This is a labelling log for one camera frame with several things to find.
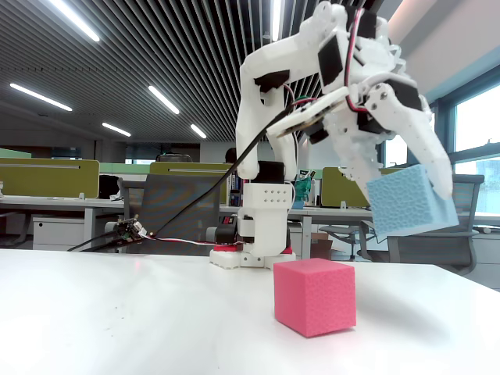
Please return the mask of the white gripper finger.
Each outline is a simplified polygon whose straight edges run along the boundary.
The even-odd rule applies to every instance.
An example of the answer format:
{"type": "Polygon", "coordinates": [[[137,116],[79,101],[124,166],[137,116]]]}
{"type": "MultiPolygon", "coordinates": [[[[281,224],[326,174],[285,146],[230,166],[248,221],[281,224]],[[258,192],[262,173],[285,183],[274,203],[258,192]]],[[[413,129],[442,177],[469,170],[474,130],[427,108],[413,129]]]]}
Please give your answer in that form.
{"type": "Polygon", "coordinates": [[[403,105],[386,83],[376,84],[368,92],[370,115],[385,129],[400,136],[417,161],[427,171],[434,191],[443,199],[452,196],[450,159],[430,127],[430,117],[422,110],[403,105]]]}
{"type": "Polygon", "coordinates": [[[360,130],[353,112],[333,112],[325,116],[325,127],[344,175],[357,184],[367,184],[381,177],[376,146],[385,134],[360,130]]]}

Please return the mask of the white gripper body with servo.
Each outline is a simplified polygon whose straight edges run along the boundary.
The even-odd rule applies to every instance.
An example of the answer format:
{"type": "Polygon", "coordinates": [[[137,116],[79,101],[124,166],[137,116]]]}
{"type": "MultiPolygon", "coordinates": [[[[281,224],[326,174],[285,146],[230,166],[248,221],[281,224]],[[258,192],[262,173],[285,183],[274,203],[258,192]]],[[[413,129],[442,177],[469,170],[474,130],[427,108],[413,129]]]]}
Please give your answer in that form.
{"type": "Polygon", "coordinates": [[[346,134],[353,138],[419,138],[430,109],[416,82],[398,74],[346,77],[346,134]]]}

